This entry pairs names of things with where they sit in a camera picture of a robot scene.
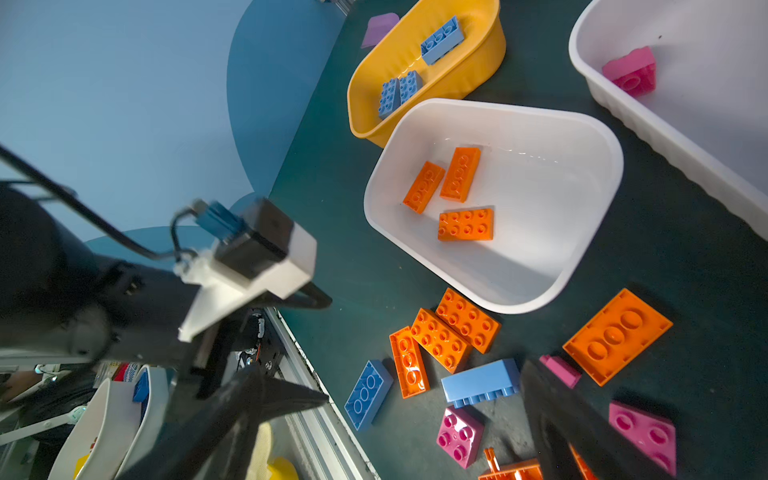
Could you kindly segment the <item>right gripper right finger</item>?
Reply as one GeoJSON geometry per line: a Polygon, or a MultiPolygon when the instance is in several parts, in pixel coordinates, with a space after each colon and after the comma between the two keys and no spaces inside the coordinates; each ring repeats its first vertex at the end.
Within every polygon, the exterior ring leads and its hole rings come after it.
{"type": "Polygon", "coordinates": [[[575,454],[599,479],[671,477],[539,361],[524,363],[520,384],[545,479],[580,479],[575,454]]]}

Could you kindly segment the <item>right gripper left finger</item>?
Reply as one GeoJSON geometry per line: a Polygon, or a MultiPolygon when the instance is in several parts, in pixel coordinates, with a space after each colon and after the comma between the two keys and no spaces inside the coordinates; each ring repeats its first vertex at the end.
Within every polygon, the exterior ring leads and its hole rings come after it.
{"type": "Polygon", "coordinates": [[[269,377],[251,365],[238,371],[189,421],[118,477],[193,479],[219,444],[233,434],[234,449],[220,477],[243,479],[261,424],[328,402],[320,391],[269,377]]]}

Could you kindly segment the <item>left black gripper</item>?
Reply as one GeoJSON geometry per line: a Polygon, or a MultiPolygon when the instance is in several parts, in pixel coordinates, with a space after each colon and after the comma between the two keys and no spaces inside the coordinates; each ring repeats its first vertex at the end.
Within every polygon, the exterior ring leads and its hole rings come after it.
{"type": "MultiPolygon", "coordinates": [[[[258,321],[242,307],[193,336],[179,329],[200,290],[174,274],[109,257],[97,259],[100,275],[90,296],[62,324],[66,351],[83,358],[140,362],[175,370],[181,381],[210,396],[223,383],[228,355],[254,348],[258,321]]],[[[282,301],[285,308],[322,310],[333,299],[313,282],[282,301]]]]}

